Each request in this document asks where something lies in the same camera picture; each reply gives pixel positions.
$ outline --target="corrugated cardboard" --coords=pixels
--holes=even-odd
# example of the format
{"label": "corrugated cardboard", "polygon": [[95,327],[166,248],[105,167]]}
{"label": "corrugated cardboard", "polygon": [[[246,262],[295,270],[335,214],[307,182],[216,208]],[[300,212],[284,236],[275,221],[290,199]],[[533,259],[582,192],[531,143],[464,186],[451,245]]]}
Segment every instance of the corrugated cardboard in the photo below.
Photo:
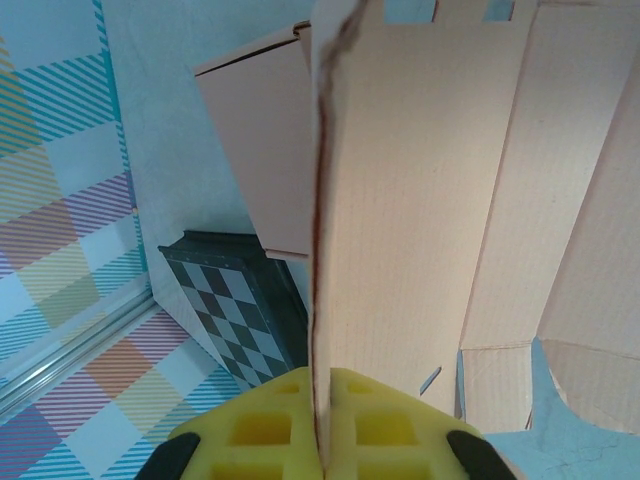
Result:
{"label": "corrugated cardboard", "polygon": [[381,0],[346,2],[351,11],[336,18],[344,3],[319,1],[312,16],[314,373],[347,367],[419,397],[441,367],[421,398],[453,414],[462,325],[536,2],[516,2],[512,21],[494,28],[475,0],[442,2],[430,25],[386,25]]}
{"label": "corrugated cardboard", "polygon": [[432,25],[385,25],[382,0],[312,16],[325,455],[330,366],[416,396],[442,367],[423,399],[453,412],[458,346],[467,420],[527,428],[536,332],[576,413],[640,431],[640,10],[516,2],[487,25],[481,3]]}
{"label": "corrugated cardboard", "polygon": [[300,24],[195,70],[258,238],[289,260],[311,245],[309,50]]}
{"label": "corrugated cardboard", "polygon": [[485,432],[529,421],[529,346],[629,76],[639,20],[628,8],[542,5],[536,15],[461,342],[466,419]]}
{"label": "corrugated cardboard", "polygon": [[640,433],[640,54],[540,325],[567,405]]}

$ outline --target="yellow sponge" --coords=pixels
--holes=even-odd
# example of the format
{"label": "yellow sponge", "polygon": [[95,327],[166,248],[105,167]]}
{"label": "yellow sponge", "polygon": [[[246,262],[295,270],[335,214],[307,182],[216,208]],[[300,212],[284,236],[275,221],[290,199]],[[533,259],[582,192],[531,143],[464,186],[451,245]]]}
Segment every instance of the yellow sponge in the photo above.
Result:
{"label": "yellow sponge", "polygon": [[[176,428],[200,444],[183,480],[321,480],[310,398],[299,368]],[[329,480],[467,479],[447,443],[471,426],[386,385],[331,371]]]}

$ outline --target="square hole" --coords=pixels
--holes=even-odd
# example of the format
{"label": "square hole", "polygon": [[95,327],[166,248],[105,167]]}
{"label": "square hole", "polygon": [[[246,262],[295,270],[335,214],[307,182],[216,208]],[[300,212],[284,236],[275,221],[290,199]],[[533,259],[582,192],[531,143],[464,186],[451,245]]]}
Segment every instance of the square hole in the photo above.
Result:
{"label": "square hole", "polygon": [[237,421],[229,445],[288,445],[291,417],[286,413],[247,413]]}
{"label": "square hole", "polygon": [[417,445],[418,441],[406,414],[377,411],[356,416],[356,444],[397,446]]}
{"label": "square hole", "polygon": [[282,465],[214,465],[211,480],[282,480]]}
{"label": "square hole", "polygon": [[515,7],[514,0],[489,0],[483,22],[510,22]]}
{"label": "square hole", "polygon": [[384,463],[360,463],[358,480],[433,480],[433,474],[427,465],[393,465]]}
{"label": "square hole", "polygon": [[389,25],[433,23],[437,0],[385,0],[384,20]]}

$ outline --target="colorful plaid backdrop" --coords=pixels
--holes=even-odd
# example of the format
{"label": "colorful plaid backdrop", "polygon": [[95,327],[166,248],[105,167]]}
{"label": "colorful plaid backdrop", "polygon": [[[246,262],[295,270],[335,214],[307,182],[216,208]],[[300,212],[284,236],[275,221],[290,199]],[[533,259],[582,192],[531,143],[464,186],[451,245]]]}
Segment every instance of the colorful plaid backdrop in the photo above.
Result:
{"label": "colorful plaid backdrop", "polygon": [[130,480],[181,423],[240,394],[156,307],[0,425],[0,478]]}
{"label": "colorful plaid backdrop", "polygon": [[0,386],[148,288],[99,0],[0,3]]}

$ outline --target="black and white checkered pattern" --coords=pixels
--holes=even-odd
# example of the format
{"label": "black and white checkered pattern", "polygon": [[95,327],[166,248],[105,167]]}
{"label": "black and white checkered pattern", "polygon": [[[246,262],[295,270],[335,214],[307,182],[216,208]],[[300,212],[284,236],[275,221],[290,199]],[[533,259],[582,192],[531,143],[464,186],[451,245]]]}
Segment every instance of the black and white checkered pattern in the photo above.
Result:
{"label": "black and white checkered pattern", "polygon": [[289,371],[241,271],[168,262],[243,391]]}

